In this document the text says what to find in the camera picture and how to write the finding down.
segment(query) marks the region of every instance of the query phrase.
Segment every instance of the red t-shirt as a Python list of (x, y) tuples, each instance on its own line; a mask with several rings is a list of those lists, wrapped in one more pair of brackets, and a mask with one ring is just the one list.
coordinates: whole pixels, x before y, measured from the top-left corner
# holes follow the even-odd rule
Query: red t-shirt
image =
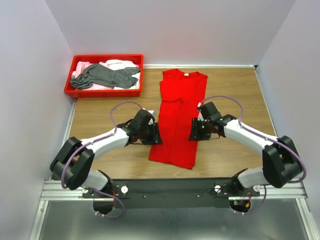
[(159, 132), (163, 144), (153, 145), (149, 160), (192, 169), (196, 161), (197, 141), (189, 141), (192, 118), (198, 117), (197, 105), (205, 98), (208, 76), (178, 69), (163, 72), (160, 82), (162, 103)]

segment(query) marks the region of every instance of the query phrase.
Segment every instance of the screw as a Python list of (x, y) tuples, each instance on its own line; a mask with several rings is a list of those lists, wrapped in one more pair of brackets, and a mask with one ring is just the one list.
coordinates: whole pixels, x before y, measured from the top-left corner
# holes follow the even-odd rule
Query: screw
[(258, 193), (260, 191), (260, 187), (258, 185), (255, 185), (253, 186), (253, 190)]
[(214, 191), (218, 194), (218, 193), (220, 193), (221, 192), (221, 187), (219, 186), (219, 185), (216, 185), (215, 187), (214, 187)]
[(127, 187), (127, 186), (122, 186), (122, 187), (121, 187), (121, 192), (122, 192), (123, 194), (126, 194), (126, 193), (128, 192), (128, 187)]
[(88, 189), (88, 188), (83, 188), (83, 189), (82, 189), (82, 193), (83, 193), (83, 194), (87, 194), (88, 192), (89, 192), (89, 189)]

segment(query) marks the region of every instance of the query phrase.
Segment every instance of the wire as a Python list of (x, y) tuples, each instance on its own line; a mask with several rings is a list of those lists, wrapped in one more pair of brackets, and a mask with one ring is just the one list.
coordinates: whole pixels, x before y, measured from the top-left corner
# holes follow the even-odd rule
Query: wire
[(243, 202), (243, 200), (247, 197), (248, 193), (251, 193), (249, 189), (248, 189), (247, 194), (246, 194), (243, 198), (241, 198), (241, 200), (239, 200), (238, 204)]
[(98, 193), (98, 194), (104, 195), (106, 197), (109, 197), (109, 198), (112, 198), (112, 199), (118, 201), (118, 203), (120, 203), (121, 206), (122, 206), (122, 212), (117, 216), (108, 216), (108, 215), (102, 214), (102, 213), (100, 213), (98, 211), (96, 212), (97, 215), (100, 215), (100, 216), (102, 216), (103, 218), (106, 218), (106, 219), (117, 219), (117, 218), (121, 217), (126, 212), (126, 208), (125, 208), (124, 203), (119, 198), (117, 198), (116, 196), (108, 194), (108, 193), (105, 193), (105, 192), (102, 192), (102, 191), (99, 191), (99, 190), (97, 190), (95, 188), (90, 188), (90, 189), (93, 190), (94, 192)]
[(240, 212), (240, 211), (238, 211), (238, 213), (241, 213), (241, 214), (243, 214), (243, 215), (248, 215), (248, 214), (253, 214), (253, 213), (255, 213), (256, 211), (258, 211), (258, 210), (262, 207), (262, 205), (264, 204), (264, 202), (266, 201), (266, 198), (267, 198), (267, 188), (266, 188), (266, 186), (263, 186), (263, 188), (264, 188), (264, 196), (263, 196), (263, 199), (262, 199), (262, 201), (260, 202), (259, 206), (257, 206), (255, 209), (253, 209), (253, 210), (251, 210), (251, 211), (248, 211), (248, 212)]
[(215, 138), (210, 138), (209, 140), (216, 140), (216, 139), (219, 139), (220, 138), (220, 135), (218, 137), (215, 137)]
[[(84, 148), (86, 148), (87, 146), (89, 146), (89, 145), (91, 145), (91, 144), (94, 144), (94, 143), (96, 143), (96, 142), (99, 142), (99, 141), (101, 141), (101, 140), (107, 139), (107, 138), (109, 138), (109, 137), (111, 137), (111, 136), (114, 136), (114, 135), (116, 134), (116, 132), (117, 132), (117, 123), (116, 123), (114, 117), (112, 116), (112, 113), (113, 113), (113, 111), (114, 111), (117, 107), (119, 107), (119, 106), (122, 105), (122, 104), (126, 104), (126, 103), (133, 103), (133, 104), (138, 105), (141, 109), (143, 108), (139, 103), (137, 103), (137, 102), (135, 102), (135, 101), (128, 100), (128, 101), (123, 101), (123, 102), (115, 105), (115, 106), (111, 109), (111, 111), (110, 111), (110, 119), (111, 119), (111, 121), (112, 121), (112, 123), (113, 123), (113, 126), (114, 126), (114, 132), (113, 132), (113, 133), (110, 133), (110, 134), (108, 134), (108, 135), (106, 135), (106, 136), (102, 136), (102, 137), (100, 137), (100, 138), (97, 138), (97, 139), (95, 139), (95, 140), (92, 141), (92, 142), (88, 142), (88, 143), (80, 146), (79, 148), (77, 148), (77, 149), (73, 152), (73, 154), (72, 154), (72, 155), (69, 157), (69, 159), (66, 161), (65, 166), (64, 166), (63, 171), (62, 171), (62, 174), (61, 174), (61, 186), (62, 186), (63, 189), (66, 189), (66, 188), (67, 188), (67, 185), (66, 185), (66, 183), (65, 183), (65, 180), (66, 180), (66, 172), (67, 172), (67, 169), (68, 169), (70, 163), (71, 163), (72, 160), (74, 159), (74, 157), (75, 157), (81, 150), (83, 150)], [(115, 196), (112, 196), (112, 195), (110, 195), (110, 194), (101, 192), (101, 191), (99, 191), (99, 190), (97, 190), (97, 189), (94, 189), (94, 188), (92, 188), (92, 190), (95, 191), (95, 192), (97, 192), (97, 193), (99, 193), (99, 194), (102, 194), (102, 195), (105, 195), (105, 196), (107, 196), (107, 197), (113, 198), (113, 199), (115, 199), (116, 201), (118, 201), (118, 202), (122, 205), (123, 211), (122, 211), (122, 213), (119, 214), (118, 216), (108, 217), (108, 216), (105, 216), (105, 215), (104, 215), (103, 217), (115, 219), (115, 218), (120, 217), (120, 216), (125, 212), (125, 205), (122, 203), (122, 201), (121, 201), (119, 198), (117, 198), (117, 197), (115, 197)]]
[(284, 144), (281, 143), (281, 142), (278, 142), (278, 141), (276, 141), (276, 140), (273, 140), (273, 139), (271, 139), (271, 138), (268, 138), (267, 136), (264, 136), (263, 134), (260, 134), (260, 133), (258, 133), (258, 132), (256, 132), (256, 131), (252, 130), (252, 129), (249, 129), (249, 128), (247, 128), (246, 126), (244, 126), (244, 125), (242, 124), (241, 119), (242, 119), (242, 117), (243, 117), (243, 115), (244, 115), (245, 109), (244, 109), (244, 107), (242, 106), (242, 104), (241, 104), (239, 101), (237, 101), (237, 100), (234, 99), (233, 97), (227, 96), (227, 95), (213, 95), (213, 96), (207, 97), (207, 98), (205, 98), (204, 100), (202, 100), (202, 101), (200, 102), (200, 104), (202, 105), (205, 101), (207, 101), (207, 100), (209, 100), (209, 99), (212, 99), (212, 98), (217, 98), (217, 97), (222, 97), (222, 98), (230, 99), (230, 100), (236, 102), (236, 103), (240, 106), (240, 108), (241, 108), (241, 114), (240, 114), (240, 116), (239, 116), (239, 118), (238, 118), (238, 122), (239, 122), (239, 126), (240, 126), (241, 128), (243, 128), (244, 130), (248, 131), (248, 132), (251, 133), (251, 134), (254, 134), (254, 135), (256, 135), (256, 136), (258, 136), (258, 137), (260, 137), (260, 138), (265, 139), (266, 141), (270, 141), (270, 142), (272, 142), (272, 143), (274, 143), (274, 144), (279, 145), (280, 147), (282, 147), (282, 148), (284, 148), (285, 150), (287, 150), (291, 155), (293, 155), (293, 156), (297, 159), (299, 165), (300, 165), (301, 168), (302, 168), (303, 174), (302, 174), (302, 177), (299, 178), (298, 180), (291, 180), (289, 183), (291, 183), (291, 184), (300, 183), (300, 182), (302, 182), (302, 181), (306, 178), (306, 176), (307, 176), (306, 165), (305, 165), (305, 163), (301, 160), (301, 158), (298, 156), (298, 154), (296, 154), (291, 148), (289, 148), (288, 146), (284, 145)]

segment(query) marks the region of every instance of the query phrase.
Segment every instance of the clothes pile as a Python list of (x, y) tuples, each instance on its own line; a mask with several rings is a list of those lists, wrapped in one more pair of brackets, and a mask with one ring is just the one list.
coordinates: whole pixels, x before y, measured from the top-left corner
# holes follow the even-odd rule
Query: clothes pile
[(84, 91), (139, 89), (140, 68), (132, 61), (118, 59), (99, 63), (79, 61), (70, 84)]

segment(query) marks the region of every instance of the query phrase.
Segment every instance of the pink clothing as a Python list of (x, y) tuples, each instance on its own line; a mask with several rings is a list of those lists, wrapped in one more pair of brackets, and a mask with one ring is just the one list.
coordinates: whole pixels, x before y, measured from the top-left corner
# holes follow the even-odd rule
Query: pink clothing
[(74, 77), (78, 77), (80, 74), (84, 73), (84, 70), (89, 67), (92, 63), (88, 61), (79, 61), (76, 65), (74, 73)]

